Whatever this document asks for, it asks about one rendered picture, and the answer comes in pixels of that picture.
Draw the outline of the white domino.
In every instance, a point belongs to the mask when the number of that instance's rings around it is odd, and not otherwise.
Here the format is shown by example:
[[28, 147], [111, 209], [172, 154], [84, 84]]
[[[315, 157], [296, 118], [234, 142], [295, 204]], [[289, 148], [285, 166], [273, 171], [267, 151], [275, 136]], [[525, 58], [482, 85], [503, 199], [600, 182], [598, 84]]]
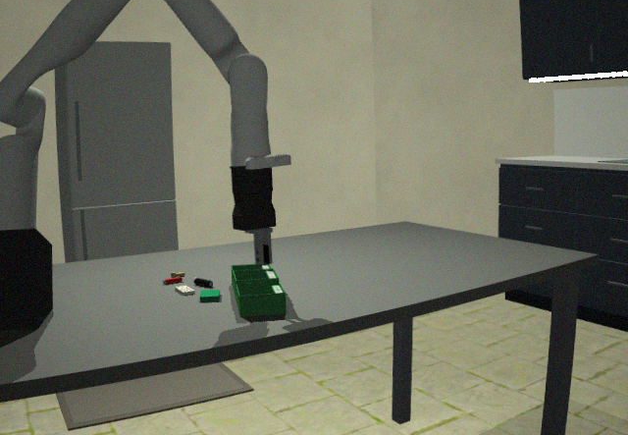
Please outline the white domino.
[[180, 294], [182, 294], [184, 296], [194, 294], [194, 290], [191, 289], [188, 286], [175, 287], [175, 289], [176, 289], [177, 292], [179, 292]]

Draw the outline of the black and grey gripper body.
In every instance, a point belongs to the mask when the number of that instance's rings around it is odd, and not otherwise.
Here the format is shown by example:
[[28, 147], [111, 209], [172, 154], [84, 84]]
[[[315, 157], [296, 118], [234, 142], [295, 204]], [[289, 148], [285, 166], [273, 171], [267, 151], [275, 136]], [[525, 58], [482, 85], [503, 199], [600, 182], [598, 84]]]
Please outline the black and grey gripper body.
[[[267, 137], [231, 140], [230, 169], [235, 200], [235, 230], [248, 231], [276, 226], [276, 212], [272, 203], [272, 167], [291, 165], [291, 158], [288, 153], [275, 154], [276, 156], [270, 154], [271, 147]], [[248, 158], [258, 156], [261, 157]]]

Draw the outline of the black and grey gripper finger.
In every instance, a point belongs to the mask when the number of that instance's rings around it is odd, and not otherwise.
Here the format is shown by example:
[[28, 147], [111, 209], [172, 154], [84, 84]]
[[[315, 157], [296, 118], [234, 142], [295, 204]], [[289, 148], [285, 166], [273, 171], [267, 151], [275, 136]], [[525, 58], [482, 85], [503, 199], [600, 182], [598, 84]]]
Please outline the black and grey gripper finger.
[[263, 246], [265, 252], [265, 263], [272, 264], [272, 244], [271, 244], [271, 233], [273, 233], [273, 228], [262, 228], [263, 230]]
[[254, 251], [255, 251], [255, 264], [265, 265], [265, 252], [263, 246], [263, 230], [255, 229], [244, 231], [245, 233], [254, 235]]

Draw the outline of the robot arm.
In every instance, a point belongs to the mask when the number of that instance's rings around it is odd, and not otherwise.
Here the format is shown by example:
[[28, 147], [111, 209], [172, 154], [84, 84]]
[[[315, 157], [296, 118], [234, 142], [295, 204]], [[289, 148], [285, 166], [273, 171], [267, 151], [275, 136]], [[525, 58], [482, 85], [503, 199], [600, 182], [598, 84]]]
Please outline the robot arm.
[[[46, 100], [31, 85], [82, 56], [130, 0], [71, 0], [0, 81], [0, 231], [36, 229], [38, 152]], [[269, 137], [268, 74], [212, 0], [165, 0], [230, 85], [231, 139]]]

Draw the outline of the green three-compartment bin rack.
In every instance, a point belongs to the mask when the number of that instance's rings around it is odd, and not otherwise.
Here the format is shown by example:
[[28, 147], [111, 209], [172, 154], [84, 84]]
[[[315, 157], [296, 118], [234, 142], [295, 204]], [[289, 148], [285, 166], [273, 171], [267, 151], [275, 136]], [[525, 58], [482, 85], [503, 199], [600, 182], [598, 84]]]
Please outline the green three-compartment bin rack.
[[287, 313], [286, 292], [270, 264], [232, 265], [232, 284], [240, 317]]

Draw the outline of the black aa battery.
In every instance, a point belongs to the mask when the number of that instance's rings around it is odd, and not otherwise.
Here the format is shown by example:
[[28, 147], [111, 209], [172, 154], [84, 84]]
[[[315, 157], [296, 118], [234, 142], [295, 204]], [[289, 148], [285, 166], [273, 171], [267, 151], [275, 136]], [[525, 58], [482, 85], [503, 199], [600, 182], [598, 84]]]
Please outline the black aa battery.
[[194, 278], [193, 283], [196, 284], [196, 285], [210, 287], [210, 288], [213, 286], [213, 282], [212, 281], [199, 279], [199, 278]]

